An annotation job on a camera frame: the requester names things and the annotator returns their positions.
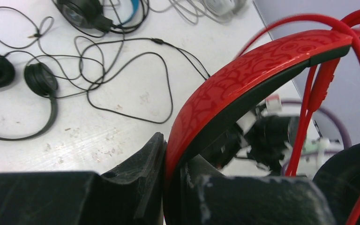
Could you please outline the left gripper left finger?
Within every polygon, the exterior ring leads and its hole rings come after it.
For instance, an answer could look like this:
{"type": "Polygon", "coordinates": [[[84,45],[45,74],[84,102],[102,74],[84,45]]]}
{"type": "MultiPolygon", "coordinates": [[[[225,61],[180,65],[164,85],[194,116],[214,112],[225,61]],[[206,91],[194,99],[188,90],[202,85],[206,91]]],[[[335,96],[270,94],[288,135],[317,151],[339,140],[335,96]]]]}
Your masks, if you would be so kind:
{"type": "Polygon", "coordinates": [[[162,225],[167,143],[156,132],[135,154],[103,173],[104,217],[112,225],[162,225]]]}

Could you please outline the red black headphones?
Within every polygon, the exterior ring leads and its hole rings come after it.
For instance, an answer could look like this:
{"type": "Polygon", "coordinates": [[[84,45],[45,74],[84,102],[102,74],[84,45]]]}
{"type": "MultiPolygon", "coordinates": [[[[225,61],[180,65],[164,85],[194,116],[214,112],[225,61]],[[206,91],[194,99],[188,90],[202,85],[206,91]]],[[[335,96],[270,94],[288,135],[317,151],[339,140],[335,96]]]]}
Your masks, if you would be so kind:
{"type": "Polygon", "coordinates": [[[344,56],[352,43],[335,30],[308,30],[257,47],[217,71],[187,100],[172,126],[165,159],[164,215],[178,225],[179,168],[246,111],[305,68],[344,56]]]}

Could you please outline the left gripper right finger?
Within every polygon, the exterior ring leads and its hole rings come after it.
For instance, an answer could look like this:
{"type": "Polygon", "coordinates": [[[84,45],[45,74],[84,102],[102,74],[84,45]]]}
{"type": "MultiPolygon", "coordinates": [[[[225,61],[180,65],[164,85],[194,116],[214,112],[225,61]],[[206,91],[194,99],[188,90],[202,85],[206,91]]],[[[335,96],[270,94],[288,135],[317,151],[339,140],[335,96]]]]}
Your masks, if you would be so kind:
{"type": "Polygon", "coordinates": [[[180,223],[182,225],[226,225],[227,212],[209,190],[211,178],[222,177],[215,167],[197,155],[180,169],[180,223]]]}

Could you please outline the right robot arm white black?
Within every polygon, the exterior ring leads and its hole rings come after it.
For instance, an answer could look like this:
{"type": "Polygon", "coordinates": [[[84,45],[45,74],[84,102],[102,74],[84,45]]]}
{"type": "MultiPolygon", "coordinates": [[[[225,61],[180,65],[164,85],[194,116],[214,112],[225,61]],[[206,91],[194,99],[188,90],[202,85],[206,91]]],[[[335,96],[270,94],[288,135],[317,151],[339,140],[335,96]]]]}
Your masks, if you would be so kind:
{"type": "MultiPolygon", "coordinates": [[[[200,155],[217,169],[224,168],[234,158],[240,158],[255,161],[257,167],[273,175],[284,175],[290,163],[285,161],[285,153],[295,144],[300,118],[297,115],[264,115],[265,111],[268,111],[265,103],[257,105],[250,112],[255,119],[251,127],[244,130],[235,123],[200,155]]],[[[341,136],[340,140],[321,136],[304,141],[301,158],[316,156],[317,168],[320,168],[324,156],[351,147],[352,141],[346,127],[333,112],[322,106],[318,112],[333,122],[341,136]]]]}

